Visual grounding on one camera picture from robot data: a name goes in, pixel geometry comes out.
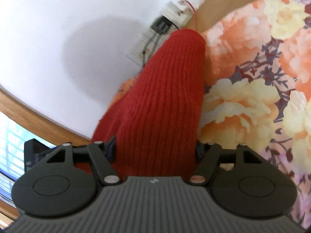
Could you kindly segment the orange floral bed sheet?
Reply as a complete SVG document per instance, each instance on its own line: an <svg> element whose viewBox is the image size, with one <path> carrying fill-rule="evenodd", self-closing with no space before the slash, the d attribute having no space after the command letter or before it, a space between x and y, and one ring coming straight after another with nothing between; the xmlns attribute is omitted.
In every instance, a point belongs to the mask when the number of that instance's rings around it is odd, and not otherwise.
<svg viewBox="0 0 311 233"><path fill-rule="evenodd" d="M294 221L310 227L310 0L256 0L204 32L202 143L245 144L298 189Z"/></svg>

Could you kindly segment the white wall power strip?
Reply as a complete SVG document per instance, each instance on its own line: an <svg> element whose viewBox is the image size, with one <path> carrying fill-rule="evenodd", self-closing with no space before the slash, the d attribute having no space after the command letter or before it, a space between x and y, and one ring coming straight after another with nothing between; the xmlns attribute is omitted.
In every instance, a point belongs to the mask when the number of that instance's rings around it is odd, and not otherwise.
<svg viewBox="0 0 311 233"><path fill-rule="evenodd" d="M182 29L195 13L196 9L186 0L168 2L128 52L127 58L143 68L169 36Z"/></svg>

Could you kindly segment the black plug adapter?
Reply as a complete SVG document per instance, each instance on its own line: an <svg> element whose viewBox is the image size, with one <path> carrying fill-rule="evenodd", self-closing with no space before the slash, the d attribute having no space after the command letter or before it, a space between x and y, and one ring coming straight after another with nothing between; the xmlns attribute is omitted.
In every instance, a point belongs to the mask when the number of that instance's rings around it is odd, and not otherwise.
<svg viewBox="0 0 311 233"><path fill-rule="evenodd" d="M166 34L166 32L172 25L173 23L171 22L171 20L162 15L153 21L150 28L154 30L157 34L162 35Z"/></svg>

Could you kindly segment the red knitted cardigan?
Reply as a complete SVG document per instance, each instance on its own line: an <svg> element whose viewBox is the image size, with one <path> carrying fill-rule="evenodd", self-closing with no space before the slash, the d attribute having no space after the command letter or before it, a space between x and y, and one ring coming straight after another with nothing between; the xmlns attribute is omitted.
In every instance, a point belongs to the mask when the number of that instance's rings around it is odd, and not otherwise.
<svg viewBox="0 0 311 233"><path fill-rule="evenodd" d="M112 166L121 178L192 175L205 48L204 38L194 30L173 32L100 119L92 141L116 138Z"/></svg>

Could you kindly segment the wooden door frame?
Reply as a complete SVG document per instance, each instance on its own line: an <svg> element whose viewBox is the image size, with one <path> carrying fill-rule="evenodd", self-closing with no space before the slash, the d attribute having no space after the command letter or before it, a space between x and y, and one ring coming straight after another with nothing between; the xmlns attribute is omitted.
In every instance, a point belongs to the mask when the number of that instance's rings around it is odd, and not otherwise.
<svg viewBox="0 0 311 233"><path fill-rule="evenodd" d="M32 138L49 148L64 142L84 145L89 141L38 114L1 88L1 216L10 220L19 216L10 192L24 173L24 142Z"/></svg>

